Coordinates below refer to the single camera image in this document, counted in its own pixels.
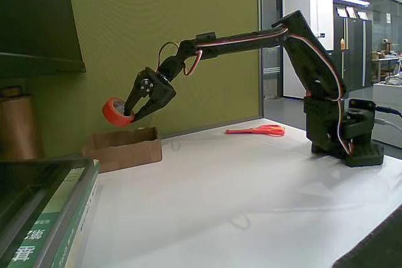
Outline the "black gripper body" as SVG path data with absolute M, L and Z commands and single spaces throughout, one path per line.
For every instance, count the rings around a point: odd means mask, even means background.
M 170 83 L 154 70 L 146 67 L 143 71 L 138 73 L 138 76 L 139 75 L 148 76 L 154 83 L 153 90 L 147 96 L 148 99 L 151 98 L 161 100 L 164 106 L 166 106 L 176 95 L 176 92 L 174 88 L 170 85 Z

